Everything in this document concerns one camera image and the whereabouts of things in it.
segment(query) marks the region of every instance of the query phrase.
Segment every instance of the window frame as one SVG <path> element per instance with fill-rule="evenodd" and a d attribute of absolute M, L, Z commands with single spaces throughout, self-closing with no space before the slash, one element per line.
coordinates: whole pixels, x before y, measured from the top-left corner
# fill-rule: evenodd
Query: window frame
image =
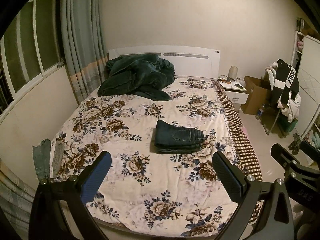
<path fill-rule="evenodd" d="M 33 32 L 33 38 L 34 38 L 34 43 L 36 47 L 36 56 L 37 60 L 39 63 L 39 67 L 41 70 L 41 73 L 35 76 L 34 78 L 30 79 L 28 76 L 28 72 L 24 63 L 24 58 L 23 58 L 23 53 L 22 53 L 22 46 L 21 46 L 21 36 L 20 36 L 20 14 L 21 12 L 17 14 L 17 24 L 16 24 L 16 32 L 17 32 L 17 47 L 18 47 L 18 52 L 19 52 L 19 60 L 22 68 L 23 75 L 26 80 L 26 84 L 21 87 L 17 92 L 14 90 L 9 70 L 8 70 L 8 65 L 7 65 L 7 60 L 6 60 L 6 55 L 5 55 L 5 45 L 4 45 L 4 35 L 2 36 L 0 40 L 0 52 L 1 52 L 1 57 L 2 57 L 2 65 L 3 65 L 3 70 L 4 70 L 4 76 L 7 81 L 11 96 L 13 98 L 13 101 L 8 105 L 6 109 L 2 112 L 0 115 L 0 124 L 3 121 L 3 119 L 7 116 L 7 114 L 12 110 L 12 108 L 31 90 L 33 89 L 37 84 L 39 84 L 42 80 L 44 80 L 46 77 L 57 71 L 60 67 L 63 66 L 61 62 L 57 62 L 56 64 L 52 65 L 49 67 L 47 70 L 43 69 L 41 57 L 40 57 L 40 52 L 39 52 L 39 46 L 38 46 L 38 40 L 37 40 L 37 34 L 36 34 L 36 2 L 37 0 L 29 0 L 28 2 L 33 3 L 33 9 L 32 9 L 32 32 Z M 56 48 L 56 53 L 59 59 L 61 59 L 61 53 L 60 53 L 60 48 L 59 48 L 59 43 L 58 43 L 58 37 L 57 37 L 57 27 L 56 27 L 56 7 L 55 7 L 55 2 L 56 0 L 52 1 L 52 21 L 53 21 L 53 34 L 54 34 L 54 44 Z"/>

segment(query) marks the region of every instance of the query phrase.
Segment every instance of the wall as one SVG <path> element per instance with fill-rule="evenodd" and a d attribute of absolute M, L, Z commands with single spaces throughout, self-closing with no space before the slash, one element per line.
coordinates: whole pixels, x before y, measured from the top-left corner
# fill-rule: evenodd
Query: wall
<path fill-rule="evenodd" d="M 24 182 L 38 186 L 32 146 L 52 140 L 77 108 L 65 67 L 27 93 L 0 124 L 0 158 Z"/>
<path fill-rule="evenodd" d="M 235 65 L 254 77 L 279 58 L 291 62 L 296 18 L 308 20 L 293 0 L 102 0 L 101 10 L 108 49 L 219 49 L 219 74 Z"/>

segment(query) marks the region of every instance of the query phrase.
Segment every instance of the bottle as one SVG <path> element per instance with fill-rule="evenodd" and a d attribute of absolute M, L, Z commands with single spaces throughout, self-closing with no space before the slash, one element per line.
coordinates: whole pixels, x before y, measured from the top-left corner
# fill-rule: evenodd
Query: bottle
<path fill-rule="evenodd" d="M 256 119 L 257 119 L 257 120 L 259 120 L 259 119 L 260 119 L 260 117 L 262 116 L 264 109 L 265 109 L 265 105 L 264 105 L 264 104 L 262 104 L 262 105 L 260 106 L 260 108 L 259 108 L 259 110 L 258 110 L 257 114 L 256 114 Z"/>
<path fill-rule="evenodd" d="M 244 78 L 240 78 L 240 84 L 245 88 L 245 81 L 244 81 Z"/>

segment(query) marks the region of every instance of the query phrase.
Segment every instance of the stuffed animal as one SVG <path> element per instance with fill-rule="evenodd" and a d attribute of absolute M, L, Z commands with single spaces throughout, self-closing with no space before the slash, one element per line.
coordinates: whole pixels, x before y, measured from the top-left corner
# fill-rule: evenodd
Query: stuffed animal
<path fill-rule="evenodd" d="M 298 50 L 302 52 L 303 50 L 303 41 L 298 41 L 297 42 Z"/>
<path fill-rule="evenodd" d="M 320 137 L 319 137 L 319 134 L 316 132 L 315 134 L 315 137 L 316 137 L 316 148 L 319 149 L 320 148 Z"/>
<path fill-rule="evenodd" d="M 317 139 L 316 139 L 315 136 L 312 136 L 312 137 L 311 137 L 311 145 L 312 145 L 314 148 L 316 148 L 317 145 L 318 145 Z"/>

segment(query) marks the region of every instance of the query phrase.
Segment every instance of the white nightstand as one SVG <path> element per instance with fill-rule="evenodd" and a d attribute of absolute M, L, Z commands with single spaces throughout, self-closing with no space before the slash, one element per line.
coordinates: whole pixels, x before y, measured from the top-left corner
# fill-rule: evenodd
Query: white nightstand
<path fill-rule="evenodd" d="M 240 106 L 242 104 L 245 104 L 248 98 L 248 94 L 245 93 L 246 92 L 245 88 L 240 89 L 236 87 L 235 84 L 241 85 L 238 82 L 231 82 L 230 85 L 222 82 L 219 82 L 219 83 L 226 91 L 226 94 L 230 98 L 231 102 L 233 103 L 236 111 L 239 111 Z"/>

